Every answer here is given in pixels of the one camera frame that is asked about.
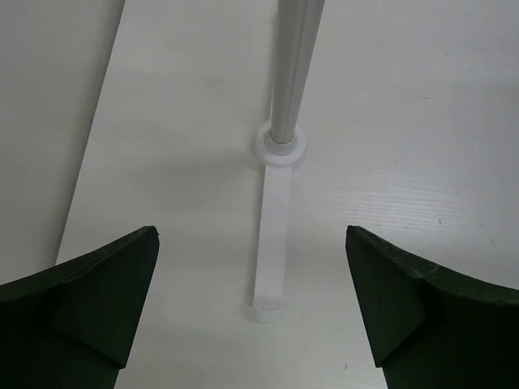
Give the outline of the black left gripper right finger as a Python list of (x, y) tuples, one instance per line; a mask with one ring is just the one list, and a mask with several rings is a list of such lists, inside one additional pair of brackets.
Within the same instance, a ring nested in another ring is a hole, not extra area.
[(389, 388), (516, 388), (518, 291), (404, 251), (360, 227), (345, 251)]

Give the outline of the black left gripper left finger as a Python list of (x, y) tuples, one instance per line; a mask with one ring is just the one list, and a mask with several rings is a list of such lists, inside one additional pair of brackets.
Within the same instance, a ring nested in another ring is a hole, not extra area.
[(159, 253), (145, 226), (1, 287), (3, 388), (113, 388)]

